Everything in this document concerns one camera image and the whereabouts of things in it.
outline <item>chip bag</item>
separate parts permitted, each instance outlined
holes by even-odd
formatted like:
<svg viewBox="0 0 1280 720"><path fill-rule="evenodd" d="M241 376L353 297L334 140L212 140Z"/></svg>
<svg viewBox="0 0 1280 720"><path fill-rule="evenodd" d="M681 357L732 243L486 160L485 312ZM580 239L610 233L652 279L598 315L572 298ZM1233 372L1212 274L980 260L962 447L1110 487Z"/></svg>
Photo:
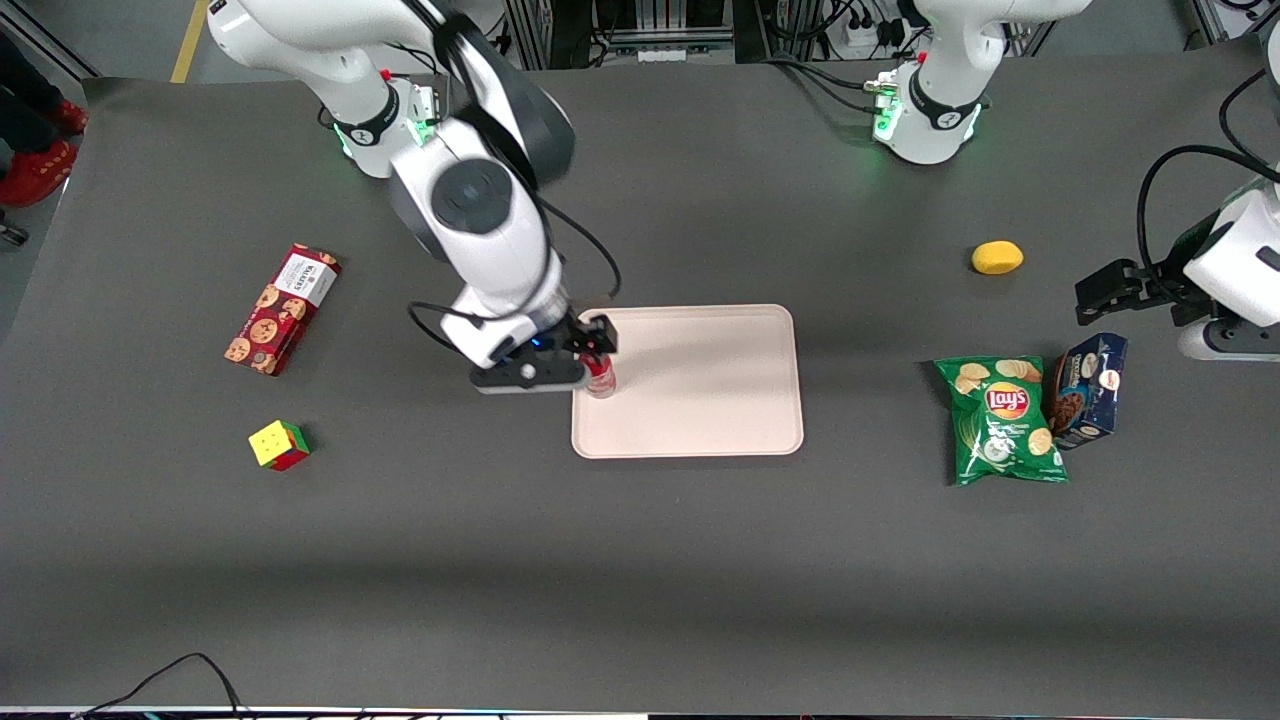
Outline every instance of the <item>chip bag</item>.
<svg viewBox="0 0 1280 720"><path fill-rule="evenodd" d="M1039 357L936 360L951 387L956 483L986 475L1065 483L1062 455L1041 411Z"/></svg>

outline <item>red shoe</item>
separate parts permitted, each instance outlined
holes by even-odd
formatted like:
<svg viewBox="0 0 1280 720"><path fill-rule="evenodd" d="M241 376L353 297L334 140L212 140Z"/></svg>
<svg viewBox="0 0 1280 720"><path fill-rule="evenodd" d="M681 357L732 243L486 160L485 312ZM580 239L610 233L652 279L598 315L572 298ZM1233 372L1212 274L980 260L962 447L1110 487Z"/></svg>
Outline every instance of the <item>red shoe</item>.
<svg viewBox="0 0 1280 720"><path fill-rule="evenodd" d="M64 137L74 137L84 135L84 126L88 124L88 113L84 111L84 108L73 104L70 100L63 100L56 110L45 113L45 119L54 123L54 127Z"/></svg>
<svg viewBox="0 0 1280 720"><path fill-rule="evenodd" d="M76 146L55 140L44 152L14 152L9 173L0 181L0 205L28 208L49 197L72 174Z"/></svg>

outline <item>pants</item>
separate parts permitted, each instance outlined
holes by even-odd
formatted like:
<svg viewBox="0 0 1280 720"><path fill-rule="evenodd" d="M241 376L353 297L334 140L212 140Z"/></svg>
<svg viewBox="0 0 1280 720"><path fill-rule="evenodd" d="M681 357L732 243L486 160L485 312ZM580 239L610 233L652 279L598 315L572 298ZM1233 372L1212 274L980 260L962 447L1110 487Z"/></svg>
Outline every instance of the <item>pants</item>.
<svg viewBox="0 0 1280 720"><path fill-rule="evenodd" d="M0 140L14 152L42 152L58 138L58 128L41 117L61 104L63 94L45 79L0 33Z"/></svg>

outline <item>yellow floor line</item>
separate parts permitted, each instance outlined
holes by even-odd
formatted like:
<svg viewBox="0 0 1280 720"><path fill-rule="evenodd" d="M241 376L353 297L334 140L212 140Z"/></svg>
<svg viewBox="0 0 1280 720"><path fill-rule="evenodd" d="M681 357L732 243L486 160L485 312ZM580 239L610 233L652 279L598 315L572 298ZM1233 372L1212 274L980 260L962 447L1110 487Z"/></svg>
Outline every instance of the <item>yellow floor line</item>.
<svg viewBox="0 0 1280 720"><path fill-rule="evenodd" d="M182 47L178 49L178 59L173 63L173 74L169 82L187 82L187 73L191 72L191 60L196 56L196 45L200 44L200 33L205 31L205 9L209 0L196 0L196 8L191 12L191 20L187 22L187 35L182 36Z"/></svg>

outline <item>red can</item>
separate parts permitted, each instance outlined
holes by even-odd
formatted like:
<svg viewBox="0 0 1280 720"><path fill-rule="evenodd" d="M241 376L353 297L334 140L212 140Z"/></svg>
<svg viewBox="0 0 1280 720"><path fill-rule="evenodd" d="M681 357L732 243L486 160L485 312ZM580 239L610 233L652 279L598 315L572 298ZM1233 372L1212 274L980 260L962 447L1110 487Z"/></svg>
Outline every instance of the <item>red can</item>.
<svg viewBox="0 0 1280 720"><path fill-rule="evenodd" d="M582 354L579 355L579 360L591 373L591 379L586 383L586 392L591 397L604 400L613 395L613 391L618 389L618 377L613 374L613 360L608 355Z"/></svg>

